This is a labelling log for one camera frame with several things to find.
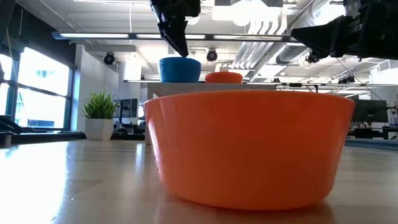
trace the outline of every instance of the white planter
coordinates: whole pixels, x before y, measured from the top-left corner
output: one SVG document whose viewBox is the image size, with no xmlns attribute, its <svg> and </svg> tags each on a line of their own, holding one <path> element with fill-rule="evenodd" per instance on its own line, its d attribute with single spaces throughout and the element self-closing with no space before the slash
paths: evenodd
<svg viewBox="0 0 398 224">
<path fill-rule="evenodd" d="M 112 119 L 86 119 L 85 134 L 87 140 L 106 141 L 113 133 Z"/>
</svg>

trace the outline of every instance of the blue bowl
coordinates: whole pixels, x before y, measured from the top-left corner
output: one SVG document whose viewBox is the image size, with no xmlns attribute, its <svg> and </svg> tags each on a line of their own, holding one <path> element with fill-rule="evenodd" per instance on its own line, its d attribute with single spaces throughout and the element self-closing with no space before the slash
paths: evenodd
<svg viewBox="0 0 398 224">
<path fill-rule="evenodd" d="M 201 63 L 185 57 L 169 57 L 159 61 L 161 82 L 197 83 L 199 81 Z"/>
</svg>

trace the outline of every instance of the wooden tabletop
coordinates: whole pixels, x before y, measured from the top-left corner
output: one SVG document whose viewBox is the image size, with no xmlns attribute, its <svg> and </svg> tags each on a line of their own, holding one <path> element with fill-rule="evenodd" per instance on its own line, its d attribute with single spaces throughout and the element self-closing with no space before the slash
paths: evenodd
<svg viewBox="0 0 398 224">
<path fill-rule="evenodd" d="M 397 158 L 395 151 L 346 147 L 323 203 L 245 212 L 167 193 L 141 142 L 21 145 L 0 150 L 0 223 L 398 223 Z"/>
</svg>

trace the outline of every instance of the bowl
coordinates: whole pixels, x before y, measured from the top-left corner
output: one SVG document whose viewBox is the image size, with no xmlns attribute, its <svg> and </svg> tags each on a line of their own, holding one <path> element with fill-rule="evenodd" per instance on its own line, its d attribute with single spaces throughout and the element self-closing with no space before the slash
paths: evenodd
<svg viewBox="0 0 398 224">
<path fill-rule="evenodd" d="M 159 60 L 161 82 L 197 83 L 201 63 L 185 57 L 169 57 Z"/>
<path fill-rule="evenodd" d="M 144 103 L 158 176 L 187 200 L 286 210 L 332 190 L 355 103 L 340 96 L 239 90 Z"/>
<path fill-rule="evenodd" d="M 206 83 L 242 84 L 243 76 L 235 72 L 213 72 L 205 77 Z"/>
</svg>

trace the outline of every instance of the green plant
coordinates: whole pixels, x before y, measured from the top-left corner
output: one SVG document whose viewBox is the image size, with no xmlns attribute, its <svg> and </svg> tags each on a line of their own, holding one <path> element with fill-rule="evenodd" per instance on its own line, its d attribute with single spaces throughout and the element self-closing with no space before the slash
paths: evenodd
<svg viewBox="0 0 398 224">
<path fill-rule="evenodd" d="M 88 119 L 112 119 L 119 103 L 113 103 L 111 94 L 105 95 L 106 88 L 101 93 L 90 93 L 91 98 L 84 105 L 84 116 Z"/>
</svg>

